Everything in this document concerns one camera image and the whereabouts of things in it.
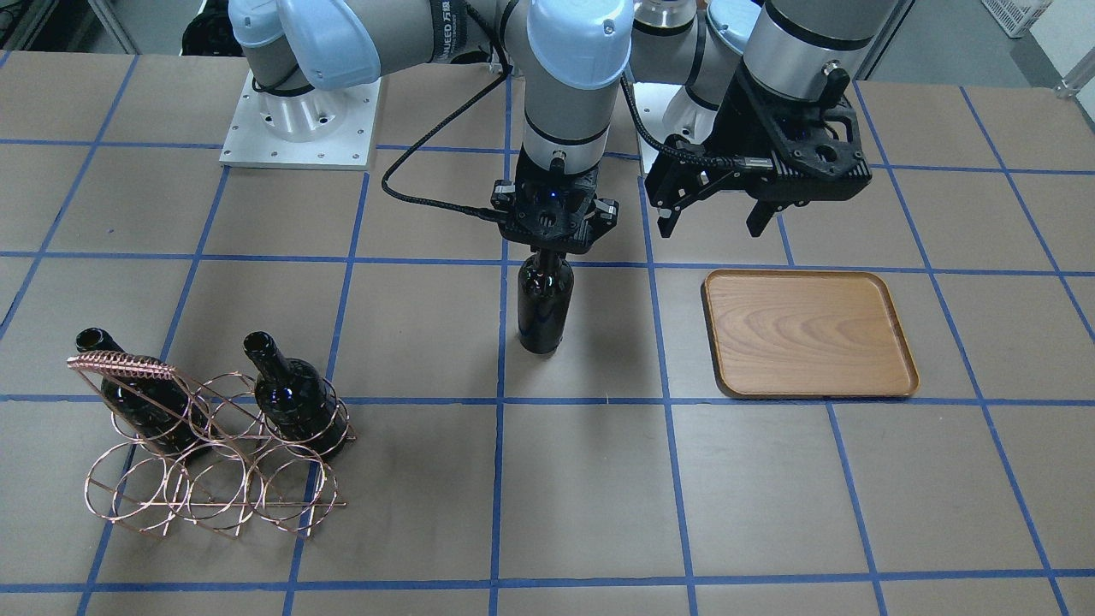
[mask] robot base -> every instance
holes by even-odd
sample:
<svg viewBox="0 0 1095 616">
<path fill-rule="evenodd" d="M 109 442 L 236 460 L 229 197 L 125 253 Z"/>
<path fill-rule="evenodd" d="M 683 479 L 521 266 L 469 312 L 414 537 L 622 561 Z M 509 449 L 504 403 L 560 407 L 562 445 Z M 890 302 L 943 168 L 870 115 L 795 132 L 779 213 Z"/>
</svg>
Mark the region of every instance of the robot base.
<svg viewBox="0 0 1095 616">
<path fill-rule="evenodd" d="M 368 170 L 381 81 L 323 93 L 338 103 L 338 117 L 332 117 L 331 126 L 301 131 L 300 135 L 310 132 L 306 137 L 308 140 L 298 140 L 299 137 L 289 140 L 267 125 L 266 117 L 270 113 L 265 108 L 264 96 L 272 96 L 252 89 L 249 72 L 224 137 L 221 164 L 260 168 Z"/>
</svg>

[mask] wine bottle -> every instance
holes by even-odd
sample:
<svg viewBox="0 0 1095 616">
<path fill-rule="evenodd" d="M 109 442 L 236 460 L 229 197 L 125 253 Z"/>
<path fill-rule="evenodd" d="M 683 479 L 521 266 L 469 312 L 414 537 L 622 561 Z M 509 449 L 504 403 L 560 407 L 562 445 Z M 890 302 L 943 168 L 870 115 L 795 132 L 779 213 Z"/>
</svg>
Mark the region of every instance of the wine bottle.
<svg viewBox="0 0 1095 616">
<path fill-rule="evenodd" d="M 255 403 L 279 435 L 324 461 L 337 455 L 345 444 L 346 420 L 336 412 L 335 397 L 315 369 L 303 360 L 286 359 L 264 332 L 247 335 L 243 351 L 258 369 Z"/>
<path fill-rule="evenodd" d="M 574 270 L 563 253 L 538 249 L 517 275 L 517 333 L 521 346 L 537 355 L 554 351 L 574 291 Z"/>
<path fill-rule="evenodd" d="M 76 349 L 80 353 L 89 351 L 122 352 L 122 348 L 114 342 L 111 335 L 99 328 L 89 328 L 80 333 L 76 338 Z M 178 385 L 172 381 L 154 379 L 115 379 L 149 398 L 146 400 L 105 377 L 100 386 L 100 392 L 103 393 L 107 406 L 132 427 L 150 450 L 162 456 L 177 457 L 198 441 L 195 429 L 189 425 L 189 417 L 185 415 L 189 399 Z M 164 409 L 170 409 L 171 412 L 161 409 L 157 403 Z"/>
</svg>

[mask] robotic arm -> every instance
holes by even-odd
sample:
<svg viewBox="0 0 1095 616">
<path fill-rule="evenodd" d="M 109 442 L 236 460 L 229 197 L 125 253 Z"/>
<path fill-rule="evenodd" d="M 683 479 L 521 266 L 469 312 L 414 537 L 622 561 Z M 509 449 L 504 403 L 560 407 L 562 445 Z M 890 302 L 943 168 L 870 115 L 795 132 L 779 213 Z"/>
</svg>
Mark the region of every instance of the robotic arm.
<svg viewBox="0 0 1095 616">
<path fill-rule="evenodd" d="M 492 47 L 511 58 L 526 78 L 514 181 L 495 183 L 491 209 L 449 209 L 532 247 L 520 339 L 549 353 L 573 287 L 565 255 L 587 252 L 619 216 L 597 179 L 621 83 L 653 140 L 629 65 L 639 80 L 683 85 L 670 105 L 683 133 L 656 143 L 646 178 L 661 234 L 695 200 L 745 189 L 759 199 L 757 235 L 791 204 L 846 199 L 871 179 L 843 91 L 894 1 L 711 0 L 704 12 L 695 0 L 232 0 L 230 15 L 255 90 L 287 121 L 324 91 L 418 63 L 486 59 Z M 710 136 L 693 143 L 687 130 Z"/>
</svg>

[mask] bottle neck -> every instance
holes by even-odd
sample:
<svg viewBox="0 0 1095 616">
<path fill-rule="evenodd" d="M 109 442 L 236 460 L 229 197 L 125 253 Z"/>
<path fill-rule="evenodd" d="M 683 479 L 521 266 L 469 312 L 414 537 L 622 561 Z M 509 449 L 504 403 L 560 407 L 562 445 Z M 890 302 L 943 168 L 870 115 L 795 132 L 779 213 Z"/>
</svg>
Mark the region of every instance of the bottle neck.
<svg viewBox="0 0 1095 616">
<path fill-rule="evenodd" d="M 117 342 L 111 338 L 111 335 L 106 334 L 105 330 L 99 328 L 88 328 L 76 337 L 76 350 L 80 353 L 88 353 L 89 351 L 122 351 Z"/>
<path fill-rule="evenodd" d="M 247 336 L 243 340 L 243 351 L 258 369 L 263 381 L 277 387 L 289 385 L 292 380 L 292 370 L 270 335 L 258 332 Z"/>
</svg>

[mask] wood grain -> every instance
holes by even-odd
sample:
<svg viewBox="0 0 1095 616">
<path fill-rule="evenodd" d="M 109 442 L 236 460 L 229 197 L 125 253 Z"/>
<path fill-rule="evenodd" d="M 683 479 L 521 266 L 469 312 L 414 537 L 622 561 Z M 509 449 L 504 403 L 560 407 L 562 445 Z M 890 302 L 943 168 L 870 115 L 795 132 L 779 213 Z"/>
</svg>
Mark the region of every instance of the wood grain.
<svg viewBox="0 0 1095 616">
<path fill-rule="evenodd" d="M 739 396 L 910 396 L 886 283 L 865 271 L 718 269 L 704 281 L 723 384 Z"/>
</svg>

